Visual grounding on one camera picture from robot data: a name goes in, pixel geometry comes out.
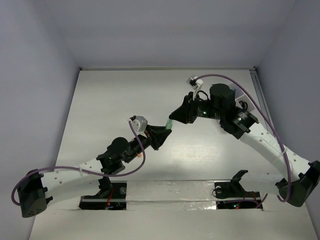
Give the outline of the green highlighter pen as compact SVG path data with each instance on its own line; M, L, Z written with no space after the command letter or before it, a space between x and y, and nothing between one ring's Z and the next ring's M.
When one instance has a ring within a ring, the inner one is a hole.
M173 120L172 119L168 119L165 125L165 129L166 130L171 130L173 127Z

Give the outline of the black scissors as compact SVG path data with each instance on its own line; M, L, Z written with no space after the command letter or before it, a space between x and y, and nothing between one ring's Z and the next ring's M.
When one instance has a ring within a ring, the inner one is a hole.
M247 110L248 109L248 103L245 101L239 101L240 106L244 109Z

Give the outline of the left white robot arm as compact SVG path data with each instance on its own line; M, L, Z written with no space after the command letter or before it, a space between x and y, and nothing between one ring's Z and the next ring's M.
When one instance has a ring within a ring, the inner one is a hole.
M172 129L147 125L142 134L115 138L106 152L76 166L52 166L29 171L11 192L11 201L19 206L23 218L44 212L48 207L80 196L108 197L111 178L132 175L146 162L146 149L155 151L164 144Z

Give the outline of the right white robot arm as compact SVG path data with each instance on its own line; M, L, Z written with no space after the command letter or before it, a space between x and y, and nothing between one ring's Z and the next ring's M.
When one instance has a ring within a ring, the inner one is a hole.
M228 85L213 84L209 94L209 99L201 100L196 90L189 92L169 119L183 124L192 124L198 117L219 120L226 133L250 146L278 170L277 175L240 170L227 184L235 196L263 192L301 207L320 181L319 161L310 162L281 147L253 114L236 105L235 92Z

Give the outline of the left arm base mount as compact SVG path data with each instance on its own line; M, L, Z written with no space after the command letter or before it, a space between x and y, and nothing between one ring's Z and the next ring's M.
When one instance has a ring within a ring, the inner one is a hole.
M78 207L81 210L126 210L126 196L127 181L112 181L106 191L100 190L96 195L82 196Z

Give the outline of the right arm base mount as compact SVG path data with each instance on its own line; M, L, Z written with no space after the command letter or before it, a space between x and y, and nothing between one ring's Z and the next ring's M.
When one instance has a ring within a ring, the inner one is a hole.
M262 198L259 192L245 191L240 180L248 173L240 170L229 181L214 183L211 195L216 199L218 210L262 209Z

